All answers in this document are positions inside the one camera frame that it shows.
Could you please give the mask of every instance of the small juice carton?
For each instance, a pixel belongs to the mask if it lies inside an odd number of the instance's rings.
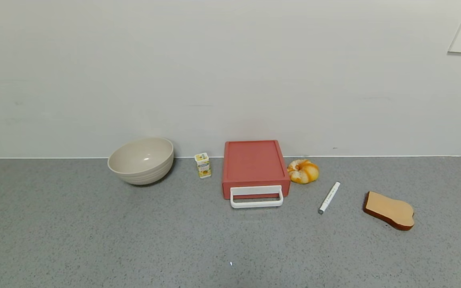
[[[197,162],[200,179],[211,176],[211,165],[209,165],[209,156],[207,153],[195,155],[195,161]]]

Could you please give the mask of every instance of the pen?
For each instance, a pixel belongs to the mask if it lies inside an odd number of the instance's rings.
[[[333,185],[333,187],[332,187],[332,189],[330,190],[330,192],[328,192],[328,195],[327,195],[325,201],[323,201],[323,204],[321,204],[321,207],[320,207],[320,209],[318,210],[318,213],[323,214],[323,213],[325,212],[325,209],[328,207],[328,204],[330,204],[330,201],[332,201],[332,198],[334,197],[335,192],[337,192],[337,189],[339,189],[339,185],[340,185],[340,184],[341,184],[341,183],[336,182],[336,183]]]

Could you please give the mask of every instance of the toast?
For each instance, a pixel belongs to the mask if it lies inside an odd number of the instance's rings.
[[[366,195],[364,212],[403,231],[412,229],[415,224],[414,209],[410,204],[373,191],[369,191]]]

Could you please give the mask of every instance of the beige bowl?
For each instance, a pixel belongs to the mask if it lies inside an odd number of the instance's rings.
[[[174,162],[174,145],[164,138],[125,144],[108,158],[108,168],[127,183],[144,185],[163,178]]]

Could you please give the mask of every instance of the gray countertop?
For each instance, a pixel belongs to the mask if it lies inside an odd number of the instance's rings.
[[[0,288],[461,287],[461,158],[313,161],[282,206],[236,210],[222,159],[142,187],[105,159],[0,160]],[[369,190],[410,203],[414,228],[364,213]]]

